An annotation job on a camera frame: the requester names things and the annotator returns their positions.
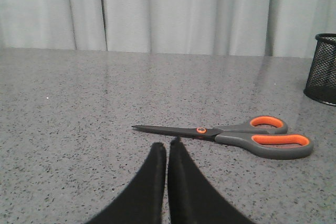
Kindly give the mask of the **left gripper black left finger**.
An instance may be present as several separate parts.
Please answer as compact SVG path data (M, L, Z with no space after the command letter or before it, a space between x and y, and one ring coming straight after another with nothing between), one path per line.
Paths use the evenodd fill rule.
M166 149L154 143L123 192L88 223L161 223L165 173Z

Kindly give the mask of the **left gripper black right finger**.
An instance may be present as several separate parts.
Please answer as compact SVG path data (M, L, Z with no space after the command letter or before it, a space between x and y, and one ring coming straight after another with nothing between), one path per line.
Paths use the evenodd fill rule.
M170 143L167 188L171 223L253 223L209 183L179 137Z

